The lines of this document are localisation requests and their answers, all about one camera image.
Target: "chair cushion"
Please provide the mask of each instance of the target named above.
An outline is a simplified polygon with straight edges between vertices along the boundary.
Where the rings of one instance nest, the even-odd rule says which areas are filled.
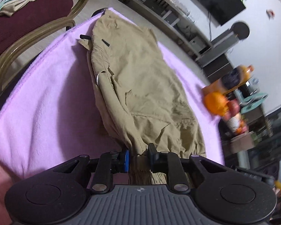
[[[72,6],[72,0],[36,0],[27,3],[11,17],[0,16],[0,55],[27,33],[68,16]]]

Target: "white wall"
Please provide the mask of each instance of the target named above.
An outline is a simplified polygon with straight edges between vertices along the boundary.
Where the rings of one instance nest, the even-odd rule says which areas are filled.
[[[196,25],[209,38],[206,14],[191,0],[179,0],[191,11]],[[246,0],[246,9],[223,26],[211,24],[212,38],[231,27],[236,21],[244,21],[250,28],[249,37],[227,53],[234,66],[254,65],[254,76],[259,78],[262,92],[269,94],[264,110],[269,114],[281,107],[281,1]],[[269,20],[266,10],[272,9],[275,18]]]

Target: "metal screw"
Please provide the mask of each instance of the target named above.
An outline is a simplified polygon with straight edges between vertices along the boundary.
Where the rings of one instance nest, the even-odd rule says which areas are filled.
[[[95,184],[92,189],[95,191],[104,191],[105,189],[107,189],[107,186],[104,184]]]
[[[188,190],[188,186],[186,184],[176,184],[174,189],[177,191],[186,191]]]

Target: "round pad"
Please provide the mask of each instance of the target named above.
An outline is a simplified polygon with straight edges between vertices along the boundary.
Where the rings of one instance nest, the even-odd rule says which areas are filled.
[[[49,184],[39,184],[27,191],[26,198],[36,205],[48,205],[55,202],[60,195],[59,188]]]
[[[271,187],[235,171],[204,174],[194,198],[219,223],[254,224],[270,217],[277,198]]]
[[[239,40],[248,38],[250,34],[250,29],[244,22],[234,23],[231,27],[231,30],[237,35]]]
[[[35,225],[58,223],[83,207],[87,194],[75,180],[63,173],[38,178],[33,176],[7,191],[6,209],[15,220]]]
[[[255,192],[250,187],[231,184],[221,189],[220,195],[228,202],[233,204],[247,204],[254,200]]]

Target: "speaker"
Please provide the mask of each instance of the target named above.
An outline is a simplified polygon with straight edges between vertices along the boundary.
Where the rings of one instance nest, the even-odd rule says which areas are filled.
[[[231,30],[237,35],[239,40],[249,37],[250,29],[244,22],[236,22],[232,25]]]
[[[281,182],[281,160],[256,168],[255,171],[271,175],[275,180]]]

